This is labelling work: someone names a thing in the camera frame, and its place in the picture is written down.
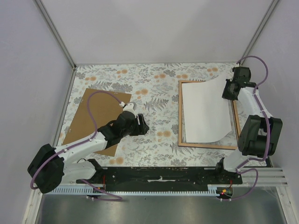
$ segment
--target white paper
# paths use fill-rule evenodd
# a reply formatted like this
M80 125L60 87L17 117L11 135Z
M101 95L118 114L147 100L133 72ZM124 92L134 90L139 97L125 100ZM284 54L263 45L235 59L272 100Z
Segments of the white paper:
M186 141L216 142L232 131L228 100L222 98L225 75L202 83L183 83Z

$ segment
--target wooden frame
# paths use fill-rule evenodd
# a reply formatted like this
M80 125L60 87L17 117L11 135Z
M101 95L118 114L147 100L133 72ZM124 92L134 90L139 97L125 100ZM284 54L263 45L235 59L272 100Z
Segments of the wooden frame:
M182 94L182 84L183 83L201 83L202 81L185 81L180 80L178 84L178 146L184 146L184 147L199 147L199 148L215 148L215 149L229 149L229 150L235 150L238 147L237 146L218 146L218 145L209 145L209 144L201 144L201 143L183 143L183 94ZM235 124L235 132L236 132L236 138L237 141L239 139L239 135L241 133L240 128L240 122L239 122L239 116L238 116L238 110L237 105L235 101L231 101L232 110L233 110L233 116L234 116L234 124Z

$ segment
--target reflective floor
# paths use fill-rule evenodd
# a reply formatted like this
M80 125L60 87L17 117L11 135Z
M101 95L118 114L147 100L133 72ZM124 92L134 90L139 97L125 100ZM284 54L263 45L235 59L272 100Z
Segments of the reflective floor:
M234 196L248 188L235 188ZM124 196L123 202L44 195L36 224L286 224L275 188L220 202L199 196Z

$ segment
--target gray wall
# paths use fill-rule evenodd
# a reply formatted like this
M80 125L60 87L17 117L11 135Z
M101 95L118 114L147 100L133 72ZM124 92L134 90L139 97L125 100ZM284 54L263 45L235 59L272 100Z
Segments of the gray wall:
M273 161L283 168L299 208L299 1L280 1L274 15L262 32L251 55L257 55L269 66L269 78L260 87L261 98L274 117L281 118L283 130ZM263 65L248 59L252 80L265 75Z
M76 63L231 62L271 0L43 0Z
M21 222L27 167L55 133L71 68L32 0L0 3L0 220Z

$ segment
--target patterned table surface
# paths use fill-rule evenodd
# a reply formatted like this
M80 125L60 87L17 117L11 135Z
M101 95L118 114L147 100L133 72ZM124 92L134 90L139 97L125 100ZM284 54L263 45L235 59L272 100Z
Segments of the patterned table surface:
M86 88L132 94L150 127L145 136L126 137L115 157L90 154L101 166L215 166L231 150L178 147L178 81L232 76L233 63L84 65L77 69L58 145L61 145ZM247 115L237 102L240 126ZM251 165L264 165L252 162Z

